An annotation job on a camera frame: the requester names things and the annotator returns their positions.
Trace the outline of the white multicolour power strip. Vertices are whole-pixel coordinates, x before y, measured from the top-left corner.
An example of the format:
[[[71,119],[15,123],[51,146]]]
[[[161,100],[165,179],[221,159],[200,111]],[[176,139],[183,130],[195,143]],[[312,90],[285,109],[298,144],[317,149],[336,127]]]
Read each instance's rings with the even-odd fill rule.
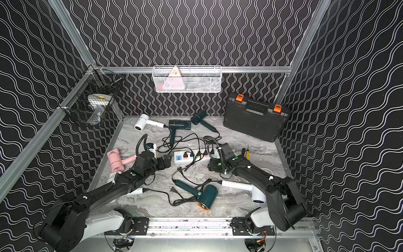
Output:
[[[173,161],[176,165],[190,164],[196,159],[197,161],[209,161],[211,157],[218,159],[219,154],[216,150],[211,150],[207,153],[206,149],[201,150],[187,150],[187,151],[176,151],[174,152]]]

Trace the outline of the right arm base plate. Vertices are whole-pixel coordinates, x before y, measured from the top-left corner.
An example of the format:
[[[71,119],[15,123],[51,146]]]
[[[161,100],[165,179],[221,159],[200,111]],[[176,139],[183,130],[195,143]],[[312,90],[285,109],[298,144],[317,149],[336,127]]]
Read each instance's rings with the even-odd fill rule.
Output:
[[[272,226],[257,227],[250,218],[234,217],[230,227],[234,236],[274,236],[275,231]]]

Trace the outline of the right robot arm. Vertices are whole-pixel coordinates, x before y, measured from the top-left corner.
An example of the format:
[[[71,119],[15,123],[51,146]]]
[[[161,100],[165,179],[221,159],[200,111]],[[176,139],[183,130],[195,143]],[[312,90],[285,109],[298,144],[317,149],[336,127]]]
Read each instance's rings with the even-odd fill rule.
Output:
[[[245,156],[236,155],[228,144],[219,144],[216,150],[219,158],[211,159],[208,169],[241,177],[264,193],[270,219],[279,230],[287,231],[306,217],[306,207],[292,178],[281,178],[262,170]]]

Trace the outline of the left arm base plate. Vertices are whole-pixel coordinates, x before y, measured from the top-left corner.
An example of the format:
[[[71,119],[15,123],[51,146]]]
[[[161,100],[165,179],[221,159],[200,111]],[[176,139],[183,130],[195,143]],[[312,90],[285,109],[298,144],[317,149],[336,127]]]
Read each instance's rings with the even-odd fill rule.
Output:
[[[147,217],[132,217],[131,220],[126,218],[123,224],[115,231],[108,231],[106,235],[114,236],[136,236],[146,235],[149,226],[149,218]]]

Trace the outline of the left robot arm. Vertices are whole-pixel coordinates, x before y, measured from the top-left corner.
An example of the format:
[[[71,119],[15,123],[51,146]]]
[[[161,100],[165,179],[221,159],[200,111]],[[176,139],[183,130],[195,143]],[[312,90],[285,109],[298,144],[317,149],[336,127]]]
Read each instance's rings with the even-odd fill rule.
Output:
[[[72,198],[59,198],[47,211],[37,234],[55,251],[71,251],[89,229],[86,219],[93,211],[140,188],[156,171],[169,168],[171,162],[172,156],[168,154],[155,157],[151,151],[140,153],[133,167],[116,175],[112,182]]]

